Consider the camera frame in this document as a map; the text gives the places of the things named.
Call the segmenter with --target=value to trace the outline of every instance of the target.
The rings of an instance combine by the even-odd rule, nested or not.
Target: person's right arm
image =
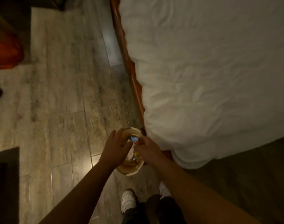
[[[161,176],[172,197],[179,205],[187,223],[225,224],[260,223],[258,220],[196,181],[181,167],[167,159],[150,138],[139,139],[143,145],[135,150]]]

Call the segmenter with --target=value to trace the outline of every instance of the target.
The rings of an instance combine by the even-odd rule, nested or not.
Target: bedding
[[[147,135],[182,167],[284,136],[284,0],[120,0]]]

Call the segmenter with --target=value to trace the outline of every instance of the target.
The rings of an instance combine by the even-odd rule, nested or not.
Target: white comforter
[[[121,0],[147,134],[197,168],[284,136],[284,0]]]

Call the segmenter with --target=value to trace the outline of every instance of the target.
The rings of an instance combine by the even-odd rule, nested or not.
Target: person's left arm
[[[132,142],[121,146],[122,132],[123,129],[112,131],[99,162],[39,224],[89,222],[107,179],[132,147]]]

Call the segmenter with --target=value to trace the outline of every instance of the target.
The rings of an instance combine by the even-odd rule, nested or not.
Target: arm
[[[121,147],[122,132],[120,129],[110,134],[99,162],[40,224],[89,222],[107,179],[125,160],[132,146],[132,142],[128,142]]]
[[[142,137],[139,140],[145,146],[137,145],[135,150],[159,173],[187,223],[260,223],[167,159],[150,138]]]

